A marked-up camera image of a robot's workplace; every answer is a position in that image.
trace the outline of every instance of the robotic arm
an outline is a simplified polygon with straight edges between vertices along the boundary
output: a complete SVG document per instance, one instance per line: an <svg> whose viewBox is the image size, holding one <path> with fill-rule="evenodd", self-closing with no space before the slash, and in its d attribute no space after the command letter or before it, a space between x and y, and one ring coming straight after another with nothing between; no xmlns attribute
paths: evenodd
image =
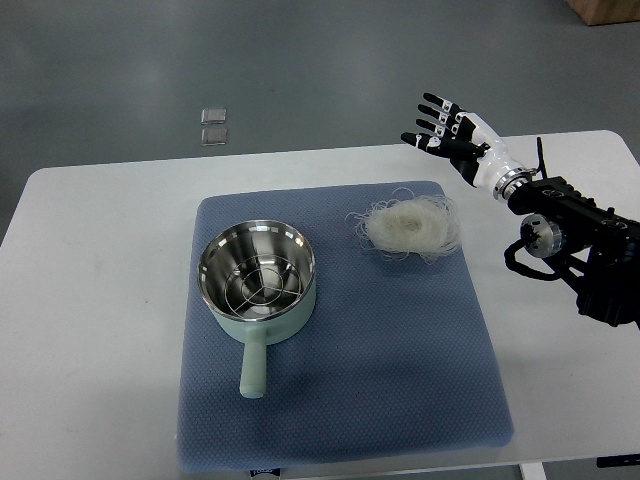
<svg viewBox="0 0 640 480"><path fill-rule="evenodd" d="M491 191L516 215L530 214L522 221L520 239L505 251L507 268L538 280L562 279L576 292L581 315L613 327L631 322L640 327L640 223L613 208L598 208L562 177L547 178L540 139L540 165L527 169L475 113L429 93L424 99L432 106L418 109L429 120L416 123L428 133L405 132L402 140L449 158L467 183ZM534 180L538 173L542 179ZM523 248L553 273L518 262L516 252ZM586 262L574 256L585 249Z"/></svg>

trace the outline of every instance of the saucepan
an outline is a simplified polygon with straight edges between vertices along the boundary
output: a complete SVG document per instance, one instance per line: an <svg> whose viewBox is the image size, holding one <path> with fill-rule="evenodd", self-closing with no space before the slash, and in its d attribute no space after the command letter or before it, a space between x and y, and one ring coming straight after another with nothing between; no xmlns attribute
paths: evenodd
<svg viewBox="0 0 640 480"><path fill-rule="evenodd" d="M295 335L316 301L316 262L298 230L276 220L250 220L214 238L202 253L198 285L222 329L244 343L240 394L267 388L267 345Z"/></svg>

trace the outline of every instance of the blue cushion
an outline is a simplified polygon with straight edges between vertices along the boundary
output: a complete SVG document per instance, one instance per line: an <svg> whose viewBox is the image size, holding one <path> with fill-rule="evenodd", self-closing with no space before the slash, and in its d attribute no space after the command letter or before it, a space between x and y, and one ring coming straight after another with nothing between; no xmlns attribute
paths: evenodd
<svg viewBox="0 0 640 480"><path fill-rule="evenodd" d="M462 251L433 265L364 250L349 212L398 187L350 185L212 197L198 210L185 324L178 457L185 472L287 467L509 442L500 373ZM241 343L200 296L196 266L244 220L300 230L316 255L318 297L296 335L267 347L267 393L240 396Z"/></svg>

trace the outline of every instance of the gray floor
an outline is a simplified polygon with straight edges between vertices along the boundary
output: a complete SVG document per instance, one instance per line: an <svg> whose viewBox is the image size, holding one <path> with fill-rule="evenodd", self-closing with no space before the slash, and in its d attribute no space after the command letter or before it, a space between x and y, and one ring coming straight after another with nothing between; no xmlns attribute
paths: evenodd
<svg viewBox="0 0 640 480"><path fill-rule="evenodd" d="M639 44L640 23L586 27L563 0L0 0L0 238L37 169L398 143L425 90L501 135L608 129L640 158ZM201 147L219 105L228 143Z"/></svg>

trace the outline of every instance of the mat tag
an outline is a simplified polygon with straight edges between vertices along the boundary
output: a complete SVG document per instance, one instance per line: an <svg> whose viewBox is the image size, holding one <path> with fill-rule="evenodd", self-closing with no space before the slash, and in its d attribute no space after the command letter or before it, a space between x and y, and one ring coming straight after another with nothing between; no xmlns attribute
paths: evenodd
<svg viewBox="0 0 640 480"><path fill-rule="evenodd" d="M269 475L269 478L272 478L271 475L273 475L273 477L279 479L280 469L279 468L263 468L262 470L249 470L249 475L251 475L251 478L254 478L258 475Z"/></svg>

